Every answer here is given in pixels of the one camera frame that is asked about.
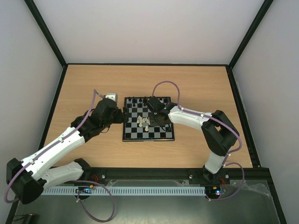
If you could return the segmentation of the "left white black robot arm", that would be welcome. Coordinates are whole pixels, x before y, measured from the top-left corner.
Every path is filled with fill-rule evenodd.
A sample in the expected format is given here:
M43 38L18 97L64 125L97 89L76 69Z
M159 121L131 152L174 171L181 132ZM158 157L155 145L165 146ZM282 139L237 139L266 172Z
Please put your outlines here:
M49 187L78 180L85 171L85 162L83 165L72 162L59 168L52 166L112 124L122 124L127 120L128 108L120 109L115 100L103 98L95 108L89 108L76 117L60 136L36 153L22 160L12 158L6 168L8 189L15 193L16 200L29 204Z

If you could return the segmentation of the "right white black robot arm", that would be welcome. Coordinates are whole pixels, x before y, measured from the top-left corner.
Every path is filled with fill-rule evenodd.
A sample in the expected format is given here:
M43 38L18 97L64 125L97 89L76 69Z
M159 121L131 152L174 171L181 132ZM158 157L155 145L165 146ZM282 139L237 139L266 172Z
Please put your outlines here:
M181 124L203 133L211 151L202 171L207 182L218 180L229 155L242 147L239 132L223 111L198 112L173 102L163 103L154 96L145 105L152 112L149 119L154 126Z

